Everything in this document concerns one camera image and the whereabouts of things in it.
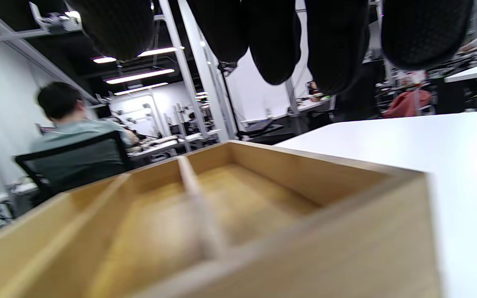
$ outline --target ceiling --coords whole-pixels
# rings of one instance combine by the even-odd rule
[[[49,12],[63,14],[68,10],[63,0],[32,0],[32,2],[38,6],[41,15],[44,17]],[[154,2],[154,13],[161,14],[158,0]],[[187,39],[186,30],[181,21],[178,2],[171,0],[170,6],[181,43],[185,47],[183,51],[187,57],[195,87],[198,91],[201,91],[201,81]],[[40,28],[32,17],[29,9],[29,0],[0,0],[0,18],[15,31]],[[165,23],[157,21],[156,27],[158,26],[159,30],[156,30],[158,33],[157,45],[151,46],[149,49],[172,47]],[[142,84],[148,86],[163,82],[176,83],[183,81],[175,53],[141,57],[132,62],[123,63],[120,65],[121,67],[118,67],[115,62],[103,64],[93,62],[92,58],[100,57],[101,55],[95,51],[93,44],[83,32],[29,38],[27,41],[91,94],[96,93],[101,96],[108,96],[108,92],[125,91],[129,85]],[[104,79],[122,76],[123,74],[148,72],[161,68],[172,68],[175,72],[129,83],[111,85],[104,82]]]

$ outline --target computer monitor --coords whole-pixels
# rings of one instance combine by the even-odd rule
[[[173,134],[173,135],[181,134],[179,125],[172,125],[172,126],[169,126],[169,128],[171,130],[171,134]]]
[[[97,107],[94,109],[95,113],[97,114],[98,119],[104,119],[107,117],[111,117],[111,110],[110,106],[107,104],[102,107]]]

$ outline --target black hair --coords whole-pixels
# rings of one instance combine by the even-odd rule
[[[82,100],[80,92],[62,82],[50,83],[38,92],[38,105],[51,119],[61,119],[71,114],[79,100]]]

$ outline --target white wall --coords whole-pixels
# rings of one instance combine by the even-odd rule
[[[304,0],[296,1],[296,9],[305,8]],[[312,81],[312,75],[307,68],[308,35],[306,13],[298,13],[301,21],[301,59],[291,77],[294,93],[297,98],[308,95],[305,84]],[[229,92],[236,112],[241,120],[253,121],[266,119],[266,108],[271,109],[272,115],[284,115],[290,106],[284,84],[272,86],[266,83],[255,64],[250,51],[238,62],[238,68],[227,77]]]
[[[381,49],[380,43],[380,28],[378,27],[378,21],[369,24],[369,48]]]
[[[141,120],[137,124],[129,124],[132,129],[138,130],[141,134],[144,135],[153,135],[155,128],[160,130],[162,133],[167,134],[168,126],[166,125],[164,113],[171,119],[173,125],[178,124],[176,117],[174,116],[174,106],[179,103],[182,107],[189,107],[192,111],[192,104],[189,100],[189,95],[187,93],[187,88],[183,82],[173,83],[161,87],[152,88],[148,91],[140,91],[134,94],[126,94],[124,96],[119,96],[115,100],[110,102],[111,110],[123,110],[125,112],[136,111],[142,109],[144,103],[151,104],[153,114],[159,117],[156,122],[155,119]],[[145,110],[136,111],[127,115],[119,116],[123,121],[126,117],[131,117],[134,119],[145,117],[145,114],[148,113]]]
[[[36,105],[35,94],[40,85],[51,81],[48,74],[0,43],[0,168],[5,183],[24,176],[13,155],[27,153],[39,137],[34,123],[50,124]]]

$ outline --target cable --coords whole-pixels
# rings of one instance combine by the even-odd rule
[[[172,59],[172,58],[171,58],[171,57],[169,57],[169,56],[164,56],[164,57],[165,57],[165,58],[168,58],[168,59],[170,59],[170,61],[172,61],[172,62],[174,62],[174,63],[178,63],[178,61],[176,61],[176,60]]]

